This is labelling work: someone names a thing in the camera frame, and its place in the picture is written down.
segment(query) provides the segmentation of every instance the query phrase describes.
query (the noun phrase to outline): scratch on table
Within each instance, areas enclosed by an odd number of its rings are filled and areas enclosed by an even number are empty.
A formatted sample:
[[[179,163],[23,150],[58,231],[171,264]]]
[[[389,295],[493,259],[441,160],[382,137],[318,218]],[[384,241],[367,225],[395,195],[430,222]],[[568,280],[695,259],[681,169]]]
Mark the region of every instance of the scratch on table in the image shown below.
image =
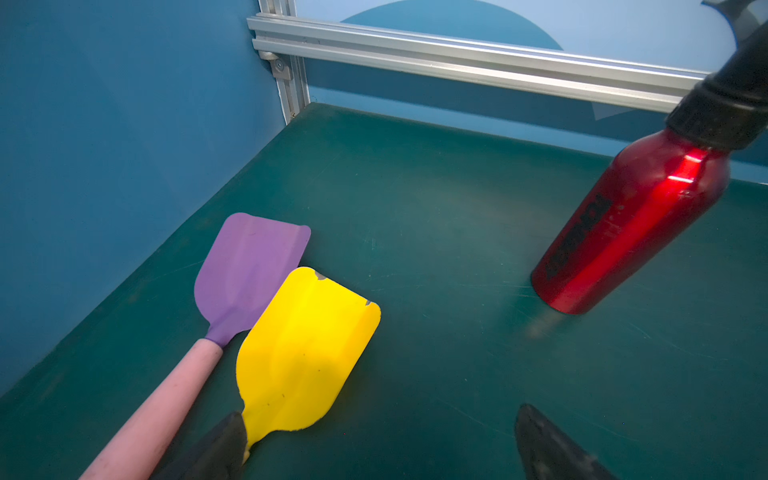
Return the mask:
[[[684,348],[681,348],[681,347],[675,345],[674,343],[670,342],[669,340],[665,339],[664,337],[659,337],[659,339],[662,342],[666,343],[667,345],[671,346],[672,348],[678,349],[682,353],[687,353],[688,355],[691,355],[691,356],[701,356],[701,357],[703,357],[705,359],[712,359],[712,360],[726,360],[726,361],[728,360],[728,359],[718,359],[715,356],[705,355],[703,353],[689,352],[688,350],[685,350]]]
[[[388,286],[388,287],[386,287],[386,288],[377,288],[377,289],[374,289],[374,290],[371,290],[371,291],[372,291],[372,292],[383,292],[384,290],[394,290],[394,289],[396,289],[396,288],[413,288],[413,289],[417,289],[417,288],[419,288],[420,286],[425,286],[425,284],[421,284],[421,285],[399,285],[399,286]]]
[[[176,273],[176,272],[178,272],[178,271],[180,271],[180,270],[184,270],[185,268],[189,268],[189,267],[191,267],[191,266],[195,266],[195,265],[200,265],[200,264],[201,264],[202,262],[204,262],[204,261],[205,261],[205,260],[200,260],[199,262],[190,263],[189,265],[183,266],[183,267],[181,267],[181,268],[177,268],[176,270],[171,270],[171,271],[170,271],[170,272],[168,272],[168,273],[163,273],[162,275],[160,275],[160,276],[156,276],[156,277],[155,277],[155,278],[153,278],[153,279],[149,279],[149,281],[150,281],[150,282],[152,282],[152,281],[154,281],[154,280],[157,280],[158,278],[163,278],[163,277],[164,277],[164,276],[166,276],[166,275],[171,275],[172,273]]]
[[[438,402],[440,402],[440,403],[443,403],[443,404],[445,404],[445,405],[447,405],[447,406],[451,407],[451,408],[452,408],[452,409],[454,409],[456,412],[459,412],[459,413],[461,413],[463,416],[465,416],[465,417],[467,417],[468,419],[472,420],[473,422],[475,422],[475,423],[477,423],[477,424],[479,424],[479,425],[482,425],[482,426],[486,427],[488,430],[493,430],[493,431],[494,431],[494,432],[496,432],[496,433],[501,433],[502,435],[506,435],[506,436],[508,436],[508,437],[511,437],[511,438],[514,438],[514,437],[515,437],[515,436],[514,436],[514,435],[512,435],[511,433],[507,433],[507,432],[503,432],[502,430],[499,430],[499,429],[495,429],[495,428],[491,427],[490,425],[488,425],[487,423],[483,423],[483,422],[481,422],[480,420],[477,420],[475,417],[473,417],[473,416],[469,415],[469,414],[468,414],[468,413],[466,413],[466,412],[463,412],[462,410],[459,410],[458,408],[454,407],[453,405],[451,405],[450,403],[446,402],[446,401],[445,401],[445,400],[443,400],[443,399],[439,399],[439,398],[435,397],[435,400],[437,400]]]
[[[560,403],[559,405],[560,405],[560,407],[562,407],[563,409],[565,409],[569,413],[571,413],[571,415],[575,416],[578,419],[581,419],[582,421],[584,421],[584,422],[586,422],[586,423],[588,423],[588,424],[590,424],[590,425],[592,425],[594,427],[598,427],[600,430],[604,430],[604,431],[606,431],[606,432],[608,432],[608,433],[610,433],[612,435],[616,435],[620,439],[626,439],[626,440],[630,440],[632,442],[639,442],[639,440],[637,440],[637,439],[633,439],[631,437],[627,437],[626,435],[622,435],[619,432],[614,432],[613,430],[609,429],[606,426],[600,425],[599,423],[594,422],[594,421],[588,419],[587,417],[585,417],[583,415],[579,415],[578,413],[576,413],[573,410],[569,409],[567,406],[563,405],[562,403]]]
[[[634,323],[632,323],[632,322],[627,322],[627,323],[629,323],[631,326],[633,326],[633,327],[634,327],[634,329],[635,329],[635,330],[637,330],[638,332],[642,333],[643,335],[645,335],[645,336],[646,336],[646,337],[648,337],[649,339],[651,339],[651,340],[652,340],[652,339],[654,339],[652,336],[648,335],[648,334],[645,332],[645,330],[641,329],[639,326],[635,325]]]
[[[328,163],[326,164],[326,166],[325,166],[325,167],[323,167],[323,169],[320,171],[320,173],[318,173],[318,174],[317,174],[317,175],[316,175],[316,176],[315,176],[315,177],[314,177],[312,180],[310,180],[310,182],[309,182],[307,185],[311,185],[311,184],[314,184],[314,183],[315,183],[315,180],[317,180],[318,178],[320,178],[320,175],[322,175],[322,174],[323,174],[323,173],[324,173],[326,170],[328,170],[328,167],[330,167],[330,165],[331,165],[333,162],[335,162],[337,158],[339,158],[339,155],[336,155],[334,158],[332,158],[332,159],[330,160],[330,162],[328,162]]]

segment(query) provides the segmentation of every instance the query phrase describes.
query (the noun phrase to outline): aluminum rail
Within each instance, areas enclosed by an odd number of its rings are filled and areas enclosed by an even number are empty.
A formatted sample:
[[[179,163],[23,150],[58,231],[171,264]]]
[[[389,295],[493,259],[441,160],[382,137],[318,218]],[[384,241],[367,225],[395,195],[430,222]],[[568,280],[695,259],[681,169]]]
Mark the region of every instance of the aluminum rail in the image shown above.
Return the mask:
[[[541,48],[260,13],[258,51],[669,112],[707,74]]]

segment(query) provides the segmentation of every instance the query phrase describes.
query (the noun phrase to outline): black bottle cap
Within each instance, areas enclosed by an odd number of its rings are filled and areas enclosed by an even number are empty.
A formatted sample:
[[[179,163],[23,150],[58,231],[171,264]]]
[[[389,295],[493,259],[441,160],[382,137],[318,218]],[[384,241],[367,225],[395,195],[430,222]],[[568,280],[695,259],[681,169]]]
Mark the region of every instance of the black bottle cap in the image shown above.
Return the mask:
[[[702,147],[741,150],[768,124],[768,22],[667,117],[667,126]]]

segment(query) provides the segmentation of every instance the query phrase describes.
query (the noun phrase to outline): blue wall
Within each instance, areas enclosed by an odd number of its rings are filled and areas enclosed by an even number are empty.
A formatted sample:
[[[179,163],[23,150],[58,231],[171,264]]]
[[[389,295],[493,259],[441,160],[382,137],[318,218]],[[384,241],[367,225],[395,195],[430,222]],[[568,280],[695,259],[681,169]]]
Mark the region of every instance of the blue wall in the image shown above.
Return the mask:
[[[284,126],[257,11],[0,4],[0,393]]]

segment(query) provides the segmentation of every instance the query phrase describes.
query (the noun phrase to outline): spatula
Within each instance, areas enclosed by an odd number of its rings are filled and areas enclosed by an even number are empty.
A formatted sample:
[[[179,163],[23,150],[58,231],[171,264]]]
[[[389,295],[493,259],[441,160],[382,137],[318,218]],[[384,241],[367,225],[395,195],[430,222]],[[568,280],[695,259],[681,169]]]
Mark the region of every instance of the spatula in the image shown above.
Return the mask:
[[[226,344],[253,327],[299,260],[310,228],[233,214],[224,222],[194,287],[208,334],[125,422],[81,478],[149,478]]]
[[[239,445],[244,460],[269,432],[300,430],[320,420],[380,319],[375,303],[311,268],[294,270],[237,355],[242,418],[230,414],[214,428],[219,435],[206,435],[192,448],[194,455],[170,463],[153,480],[201,478],[201,472],[239,478],[237,456],[229,449]]]

